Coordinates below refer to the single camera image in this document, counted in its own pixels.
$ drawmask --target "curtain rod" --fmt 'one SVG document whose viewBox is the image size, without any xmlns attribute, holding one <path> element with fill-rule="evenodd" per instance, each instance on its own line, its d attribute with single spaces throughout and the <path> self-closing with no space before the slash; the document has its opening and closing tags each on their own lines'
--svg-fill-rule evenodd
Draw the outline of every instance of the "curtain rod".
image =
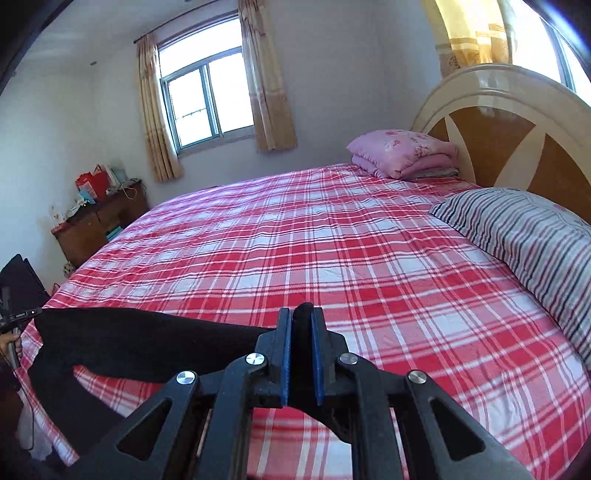
<svg viewBox="0 0 591 480">
<path fill-rule="evenodd" d="M 211 1 L 209 1 L 209 2 L 207 2 L 207 3 L 205 3 L 205 4 L 203 4 L 203 5 L 199 5 L 199 6 L 195 7 L 195 8 L 192 8 L 191 10 L 187 10 L 185 13 L 182 13 L 182 14 L 180 14 L 180 15 L 177 15 L 176 17 L 174 17 L 174 18 L 171 18 L 170 20 L 167 20 L 167 21 L 166 21 L 166 22 L 164 22 L 164 23 L 161 23 L 160 25 L 158 25 L 157 27 L 154 27 L 154 28 L 153 28 L 152 30 L 150 30 L 149 32 L 146 32 L 146 33 L 145 33 L 144 35 L 142 35 L 140 38 L 136 38 L 136 39 L 134 40 L 134 44 L 136 44 L 137 42 L 139 42 L 139 41 L 140 41 L 142 38 L 144 38 L 144 37 L 145 37 L 147 34 L 149 34 L 149 33 L 152 33 L 152 32 L 153 32 L 153 31 L 155 31 L 155 30 L 158 30 L 160 27 L 163 27 L 163 26 L 165 26 L 166 24 L 169 24 L 170 22 L 172 22 L 172 21 L 176 20 L 177 18 L 180 18 L 180 17 L 182 17 L 183 15 L 187 15 L 187 14 L 189 14 L 189 13 L 191 13 L 191 12 L 194 12 L 195 10 L 199 10 L 200 8 L 206 7 L 206 6 L 208 6 L 208 5 L 214 4 L 215 2 L 219 2 L 219 1 L 220 1 L 220 0 L 211 0 Z"/>
</svg>

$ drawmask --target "window sill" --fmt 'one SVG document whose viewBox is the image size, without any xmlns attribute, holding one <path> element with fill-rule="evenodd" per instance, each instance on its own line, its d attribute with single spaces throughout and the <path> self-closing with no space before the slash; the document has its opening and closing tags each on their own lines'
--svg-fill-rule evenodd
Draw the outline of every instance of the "window sill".
<svg viewBox="0 0 591 480">
<path fill-rule="evenodd" d="M 204 150 L 209 150 L 210 148 L 221 147 L 222 145 L 236 142 L 238 140 L 243 140 L 245 138 L 252 138 L 254 136 L 255 128 L 253 125 L 251 125 L 250 127 L 243 127 L 238 128 L 236 130 L 230 130 L 229 132 L 224 133 L 223 137 L 212 138 L 211 140 L 206 140 L 205 142 L 182 148 L 181 151 L 178 152 L 177 157 L 188 157 L 190 155 L 194 155 L 195 153 L 199 153 Z"/>
</svg>

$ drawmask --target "brown wooden cabinet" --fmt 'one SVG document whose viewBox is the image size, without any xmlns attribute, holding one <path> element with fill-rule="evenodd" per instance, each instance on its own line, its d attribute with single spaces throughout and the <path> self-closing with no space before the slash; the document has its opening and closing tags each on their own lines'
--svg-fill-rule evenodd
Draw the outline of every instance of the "brown wooden cabinet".
<svg viewBox="0 0 591 480">
<path fill-rule="evenodd" d="M 117 226 L 125 228 L 148 211 L 141 180 L 119 190 L 105 202 L 81 207 L 63 228 L 54 229 L 68 262 L 80 267 L 106 245 L 107 233 Z"/>
</svg>

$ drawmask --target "white wall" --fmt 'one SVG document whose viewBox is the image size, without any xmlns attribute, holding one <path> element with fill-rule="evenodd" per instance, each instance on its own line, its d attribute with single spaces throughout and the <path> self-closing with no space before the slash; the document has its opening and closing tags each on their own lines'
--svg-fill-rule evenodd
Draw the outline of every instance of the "white wall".
<svg viewBox="0 0 591 480">
<path fill-rule="evenodd" d="M 95 102 L 106 161 L 121 161 L 130 176 L 143 178 L 153 205 L 213 185 L 349 161 L 345 146 L 359 134 L 405 126 L 404 116 L 399 120 L 388 107 L 373 3 L 341 0 L 338 8 L 329 0 L 267 3 L 298 136 L 295 150 L 260 154 L 254 139 L 240 140 L 184 156 L 182 179 L 155 184 L 147 167 L 132 39 L 99 61 Z M 235 0 L 217 2 L 191 20 L 235 8 Z M 159 36 L 171 33 L 169 26 Z"/>
<path fill-rule="evenodd" d="M 397 127 L 410 129 L 423 102 L 441 82 L 435 39 L 419 0 L 375 2 L 389 104 Z"/>
<path fill-rule="evenodd" d="M 66 262 L 51 205 L 73 204 L 74 181 L 102 161 L 87 77 L 19 69 L 0 96 L 0 267 L 28 257 L 48 291 Z"/>
</svg>

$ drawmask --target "human hand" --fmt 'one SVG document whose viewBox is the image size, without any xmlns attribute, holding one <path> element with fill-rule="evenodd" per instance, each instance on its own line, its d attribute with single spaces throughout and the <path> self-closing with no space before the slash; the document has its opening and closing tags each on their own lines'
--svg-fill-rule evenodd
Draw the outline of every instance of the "human hand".
<svg viewBox="0 0 591 480">
<path fill-rule="evenodd" d="M 20 333 L 5 333 L 4 335 L 0 335 L 0 351 L 2 352 L 3 356 L 8 356 L 8 344 L 10 342 L 15 342 L 17 355 L 19 358 L 22 357 L 22 341 Z"/>
</svg>

